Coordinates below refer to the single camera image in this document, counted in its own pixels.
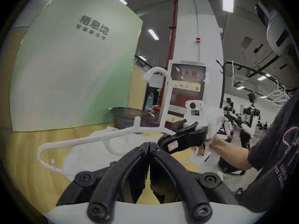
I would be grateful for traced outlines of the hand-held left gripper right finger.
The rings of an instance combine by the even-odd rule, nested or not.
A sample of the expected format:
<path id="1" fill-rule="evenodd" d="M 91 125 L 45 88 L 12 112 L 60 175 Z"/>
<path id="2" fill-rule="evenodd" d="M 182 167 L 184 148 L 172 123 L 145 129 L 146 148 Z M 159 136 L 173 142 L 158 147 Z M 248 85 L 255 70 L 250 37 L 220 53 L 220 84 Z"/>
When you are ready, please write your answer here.
<path id="1" fill-rule="evenodd" d="M 160 204 L 182 202 L 186 219 L 191 222 L 211 219 L 210 202 L 239 205 L 217 174 L 187 170 L 154 142 L 150 143 L 150 188 Z"/>

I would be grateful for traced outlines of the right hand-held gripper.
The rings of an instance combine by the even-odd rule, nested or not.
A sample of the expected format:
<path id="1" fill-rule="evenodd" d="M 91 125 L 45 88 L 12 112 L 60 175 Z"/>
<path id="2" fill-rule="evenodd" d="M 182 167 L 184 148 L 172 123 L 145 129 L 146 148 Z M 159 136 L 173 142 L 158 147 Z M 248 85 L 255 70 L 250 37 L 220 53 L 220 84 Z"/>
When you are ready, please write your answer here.
<path id="1" fill-rule="evenodd" d="M 184 120 L 175 123 L 175 134 L 164 135 L 158 140 L 158 146 L 169 154 L 195 147 L 191 160 L 204 163 L 210 157 L 210 151 L 204 145 L 205 140 L 217 134 L 224 121 L 223 110 L 208 107 L 201 100 L 185 102 Z"/>

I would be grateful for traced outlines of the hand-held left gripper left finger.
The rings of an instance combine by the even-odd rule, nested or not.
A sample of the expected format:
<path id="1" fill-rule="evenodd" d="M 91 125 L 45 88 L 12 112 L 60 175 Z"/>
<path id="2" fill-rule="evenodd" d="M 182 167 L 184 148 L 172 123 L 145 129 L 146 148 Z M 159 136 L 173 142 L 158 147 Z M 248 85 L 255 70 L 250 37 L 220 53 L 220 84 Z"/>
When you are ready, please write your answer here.
<path id="1" fill-rule="evenodd" d="M 113 217 L 116 201 L 136 204 L 147 180 L 150 143 L 133 148 L 109 167 L 81 171 L 68 185 L 57 206 L 88 203 L 85 213 L 93 222 L 107 222 Z"/>

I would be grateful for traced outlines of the person's right hand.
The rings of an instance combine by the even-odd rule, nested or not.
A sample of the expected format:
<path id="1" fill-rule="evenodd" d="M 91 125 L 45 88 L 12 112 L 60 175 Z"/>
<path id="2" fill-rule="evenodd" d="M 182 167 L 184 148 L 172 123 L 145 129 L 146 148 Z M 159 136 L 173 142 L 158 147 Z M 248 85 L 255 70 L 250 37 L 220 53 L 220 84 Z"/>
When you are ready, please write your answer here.
<path id="1" fill-rule="evenodd" d="M 221 156 L 223 149 L 227 146 L 227 142 L 217 137 L 217 135 L 214 135 L 212 138 L 205 140 L 204 145 Z"/>

